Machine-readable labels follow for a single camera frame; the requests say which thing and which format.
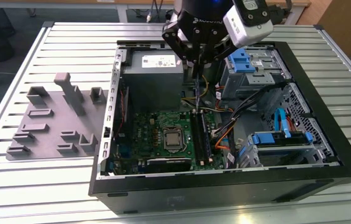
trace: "white cable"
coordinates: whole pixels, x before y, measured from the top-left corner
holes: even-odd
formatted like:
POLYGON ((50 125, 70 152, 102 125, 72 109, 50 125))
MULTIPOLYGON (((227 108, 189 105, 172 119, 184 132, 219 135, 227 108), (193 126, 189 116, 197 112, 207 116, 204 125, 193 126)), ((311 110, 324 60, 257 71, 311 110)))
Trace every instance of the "white cable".
MULTIPOLYGON (((183 100, 181 100, 181 102, 183 102, 183 104, 187 104, 191 108, 196 109, 191 104, 185 103, 183 100)), ((225 112, 225 111, 217 111, 217 110, 208 108, 208 107, 200 107, 200 109, 215 111, 215 112, 225 112)))

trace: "black plastic bracket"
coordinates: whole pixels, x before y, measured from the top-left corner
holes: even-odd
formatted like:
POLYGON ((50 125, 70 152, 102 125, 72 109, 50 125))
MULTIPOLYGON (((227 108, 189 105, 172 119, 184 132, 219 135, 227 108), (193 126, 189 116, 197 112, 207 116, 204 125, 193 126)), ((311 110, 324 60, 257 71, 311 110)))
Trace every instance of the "black plastic bracket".
POLYGON ((320 24, 312 25, 316 30, 324 30, 323 26, 320 24))
POLYGON ((53 27, 53 24, 54 24, 54 22, 53 21, 45 21, 44 23, 42 23, 42 27, 53 27))

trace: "chair leg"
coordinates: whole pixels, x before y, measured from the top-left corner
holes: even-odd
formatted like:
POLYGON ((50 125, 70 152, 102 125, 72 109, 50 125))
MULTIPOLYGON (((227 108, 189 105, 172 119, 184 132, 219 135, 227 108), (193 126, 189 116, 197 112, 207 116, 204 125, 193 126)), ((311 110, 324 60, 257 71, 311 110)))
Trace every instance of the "chair leg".
POLYGON ((29 17, 36 16, 36 9, 34 8, 26 8, 26 12, 28 12, 29 17))

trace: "motherboard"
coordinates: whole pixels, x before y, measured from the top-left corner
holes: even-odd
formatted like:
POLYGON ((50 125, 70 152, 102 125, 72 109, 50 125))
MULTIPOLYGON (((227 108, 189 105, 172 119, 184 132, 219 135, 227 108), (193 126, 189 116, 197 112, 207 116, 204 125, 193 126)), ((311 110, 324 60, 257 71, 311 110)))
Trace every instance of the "motherboard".
MULTIPOLYGON (((216 127, 213 114, 204 112, 203 116, 205 130, 209 132, 216 127)), ((196 140, 193 140, 191 118, 191 112, 133 114, 130 149, 124 148, 126 146, 120 147, 122 157, 129 157, 128 160, 122 160, 121 164, 126 174, 144 173, 144 167, 148 167, 148 163, 150 163, 150 167, 154 163, 162 167, 164 163, 187 162, 188 170, 223 168, 221 153, 212 150, 211 147, 208 162, 200 161, 196 157, 204 153, 197 152, 193 145, 196 140)))

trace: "black case frame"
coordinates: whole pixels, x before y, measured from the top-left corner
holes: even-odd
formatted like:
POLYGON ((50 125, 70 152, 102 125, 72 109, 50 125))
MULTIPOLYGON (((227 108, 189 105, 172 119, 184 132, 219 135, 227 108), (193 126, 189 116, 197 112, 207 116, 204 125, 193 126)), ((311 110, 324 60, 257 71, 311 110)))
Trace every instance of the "black case frame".
MULTIPOLYGON (((149 49, 164 42, 117 42, 149 49)), ((315 90, 285 42, 259 42, 277 50, 292 80, 303 94, 340 166, 207 175, 96 180, 97 155, 93 160, 89 195, 96 196, 114 213, 184 210, 253 203, 297 201, 336 184, 351 182, 351 145, 315 90)))

